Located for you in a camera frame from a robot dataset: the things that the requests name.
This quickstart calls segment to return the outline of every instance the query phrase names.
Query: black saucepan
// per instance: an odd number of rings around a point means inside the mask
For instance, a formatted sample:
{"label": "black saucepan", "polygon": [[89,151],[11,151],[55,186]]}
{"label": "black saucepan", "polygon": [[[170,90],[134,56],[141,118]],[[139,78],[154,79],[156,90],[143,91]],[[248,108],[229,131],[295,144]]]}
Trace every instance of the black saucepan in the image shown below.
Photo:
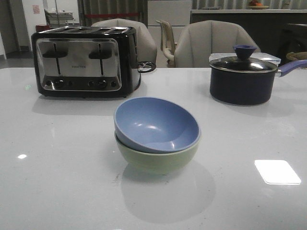
{"label": "black saucepan", "polygon": [[234,49],[237,57],[210,62],[210,93],[230,104],[262,104],[271,97],[275,76],[282,77],[296,68],[307,67],[307,60],[299,60],[278,68],[273,63],[251,58],[254,46],[237,45]]}

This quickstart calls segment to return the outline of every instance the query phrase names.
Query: white table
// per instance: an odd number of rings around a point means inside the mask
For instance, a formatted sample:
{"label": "white table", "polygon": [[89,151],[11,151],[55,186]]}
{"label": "white table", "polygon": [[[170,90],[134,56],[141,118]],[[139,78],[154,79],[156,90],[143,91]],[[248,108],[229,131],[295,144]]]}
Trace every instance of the white table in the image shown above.
{"label": "white table", "polygon": [[[305,230],[307,70],[271,99],[234,106],[209,93],[210,69],[157,69],[130,97],[173,101],[202,139],[179,172],[127,165],[113,112],[125,99],[52,98],[33,68],[0,69],[1,230]],[[287,161],[301,183],[267,184],[255,160]]]}

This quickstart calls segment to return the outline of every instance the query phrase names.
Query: chair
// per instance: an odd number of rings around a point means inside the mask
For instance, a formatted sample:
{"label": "chair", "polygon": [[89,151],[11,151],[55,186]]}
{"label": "chair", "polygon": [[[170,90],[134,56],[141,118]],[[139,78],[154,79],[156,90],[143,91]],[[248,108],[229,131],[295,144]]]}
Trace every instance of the chair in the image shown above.
{"label": "chair", "polygon": [[156,20],[161,26],[161,51],[167,58],[167,66],[174,67],[174,53],[176,44],[174,42],[174,34],[172,26],[169,22],[163,20]]}
{"label": "chair", "polygon": [[149,33],[147,27],[143,23],[116,18],[116,19],[96,22],[92,26],[98,26],[98,27],[129,26],[135,28],[139,62],[150,61],[153,62],[154,64],[156,63],[157,46],[154,42],[153,37]]}
{"label": "chair", "polygon": [[234,53],[233,45],[258,47],[238,24],[207,20],[187,25],[175,49],[176,67],[210,67],[211,53]]}

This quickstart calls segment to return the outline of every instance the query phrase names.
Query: stainless steel toaster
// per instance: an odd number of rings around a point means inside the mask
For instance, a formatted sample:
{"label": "stainless steel toaster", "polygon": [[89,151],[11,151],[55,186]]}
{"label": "stainless steel toaster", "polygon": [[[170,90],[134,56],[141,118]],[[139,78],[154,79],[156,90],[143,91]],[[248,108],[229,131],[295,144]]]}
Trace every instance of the stainless steel toaster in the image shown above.
{"label": "stainless steel toaster", "polygon": [[38,91],[45,96],[125,97],[141,83],[132,27],[65,26],[32,35]]}

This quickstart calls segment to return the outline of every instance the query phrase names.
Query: pot lid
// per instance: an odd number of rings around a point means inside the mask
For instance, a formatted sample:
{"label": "pot lid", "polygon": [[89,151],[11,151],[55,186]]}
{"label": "pot lid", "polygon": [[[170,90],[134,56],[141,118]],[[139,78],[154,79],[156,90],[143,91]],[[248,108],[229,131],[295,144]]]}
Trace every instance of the pot lid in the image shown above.
{"label": "pot lid", "polygon": [[242,60],[235,56],[212,60],[210,66],[215,69],[238,73],[269,73],[278,69],[271,62],[252,57]]}

